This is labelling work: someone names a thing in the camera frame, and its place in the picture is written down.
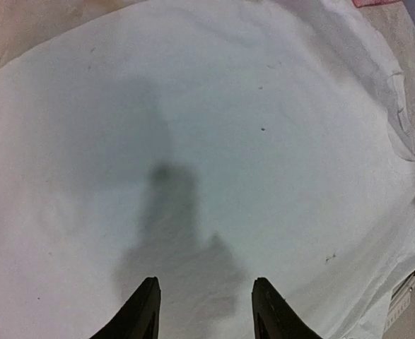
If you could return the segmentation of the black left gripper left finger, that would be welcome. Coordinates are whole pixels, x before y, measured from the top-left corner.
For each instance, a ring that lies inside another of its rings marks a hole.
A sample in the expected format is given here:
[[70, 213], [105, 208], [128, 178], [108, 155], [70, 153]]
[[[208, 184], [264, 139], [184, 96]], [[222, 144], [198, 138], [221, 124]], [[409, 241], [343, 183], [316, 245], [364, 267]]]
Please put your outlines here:
[[91, 339], [157, 339], [159, 333], [160, 285], [147, 277], [112, 319]]

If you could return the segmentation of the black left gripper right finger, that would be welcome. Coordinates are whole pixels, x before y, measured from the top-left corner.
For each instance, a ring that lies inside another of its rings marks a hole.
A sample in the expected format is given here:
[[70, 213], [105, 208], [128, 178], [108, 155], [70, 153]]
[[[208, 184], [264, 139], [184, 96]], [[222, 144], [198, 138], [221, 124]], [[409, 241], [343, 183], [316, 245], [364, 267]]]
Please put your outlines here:
[[254, 281], [252, 313], [257, 339], [321, 339], [266, 278]]

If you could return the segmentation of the white t-shirt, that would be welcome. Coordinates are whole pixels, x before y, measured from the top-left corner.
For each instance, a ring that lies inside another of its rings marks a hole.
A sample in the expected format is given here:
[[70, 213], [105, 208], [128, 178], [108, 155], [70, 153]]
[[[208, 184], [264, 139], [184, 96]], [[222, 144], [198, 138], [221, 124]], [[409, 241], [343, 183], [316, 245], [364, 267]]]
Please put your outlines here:
[[404, 73], [350, 1], [145, 1], [0, 69], [0, 338], [89, 338], [148, 276], [162, 338], [251, 338], [258, 277], [381, 338], [414, 269]]

